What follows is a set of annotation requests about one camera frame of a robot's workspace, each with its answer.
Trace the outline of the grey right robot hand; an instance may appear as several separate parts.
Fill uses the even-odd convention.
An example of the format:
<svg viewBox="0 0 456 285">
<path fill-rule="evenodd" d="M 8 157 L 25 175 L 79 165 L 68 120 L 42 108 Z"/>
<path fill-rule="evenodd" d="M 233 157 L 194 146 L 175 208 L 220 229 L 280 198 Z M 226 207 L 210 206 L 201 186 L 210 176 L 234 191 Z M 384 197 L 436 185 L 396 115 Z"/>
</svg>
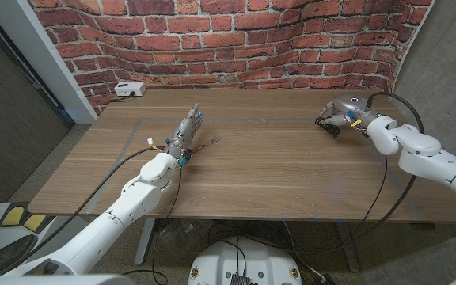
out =
<svg viewBox="0 0 456 285">
<path fill-rule="evenodd" d="M 367 107 L 367 99 L 359 96 L 342 96 L 327 103 L 320 111 L 320 125 L 350 125 L 366 129 L 379 117 L 374 109 Z"/>
</svg>

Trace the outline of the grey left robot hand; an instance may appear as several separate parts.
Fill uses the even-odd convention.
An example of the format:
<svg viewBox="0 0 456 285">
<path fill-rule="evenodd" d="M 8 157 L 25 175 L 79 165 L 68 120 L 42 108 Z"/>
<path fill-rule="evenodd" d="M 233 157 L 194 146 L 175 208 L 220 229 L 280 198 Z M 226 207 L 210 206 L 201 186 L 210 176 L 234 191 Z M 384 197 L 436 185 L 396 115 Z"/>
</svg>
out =
<svg viewBox="0 0 456 285">
<path fill-rule="evenodd" d="M 196 102 L 189 110 L 187 116 L 183 118 L 173 132 L 170 143 L 165 148 L 165 152 L 177 160 L 191 146 L 196 132 L 201 127 L 203 114 L 198 110 L 199 105 L 200 103 Z"/>
</svg>

